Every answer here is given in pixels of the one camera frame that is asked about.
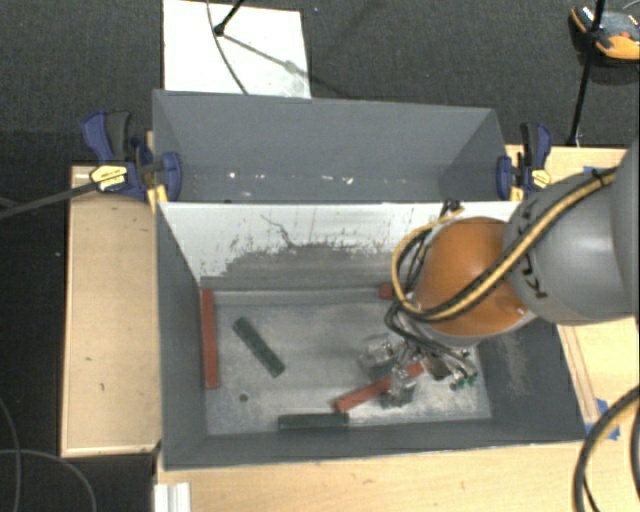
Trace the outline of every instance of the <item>wooden board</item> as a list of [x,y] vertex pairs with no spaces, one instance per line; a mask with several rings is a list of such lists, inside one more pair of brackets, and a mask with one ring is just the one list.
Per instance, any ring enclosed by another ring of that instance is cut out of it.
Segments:
[[[515,156],[519,148],[509,147]],[[554,148],[554,180],[583,166],[617,165],[624,152]],[[595,397],[612,403],[638,383],[638,332],[631,319],[561,327],[582,413],[595,421]],[[590,469],[602,510],[636,510],[629,463],[630,415],[617,441],[599,443]],[[406,457],[230,469],[163,472],[158,480],[190,482],[192,510],[383,512],[387,510],[544,510],[568,512],[580,443],[431,453]]]
[[[73,186],[89,168],[74,168]],[[62,456],[151,451],[160,440],[153,223],[97,192],[69,214]]]

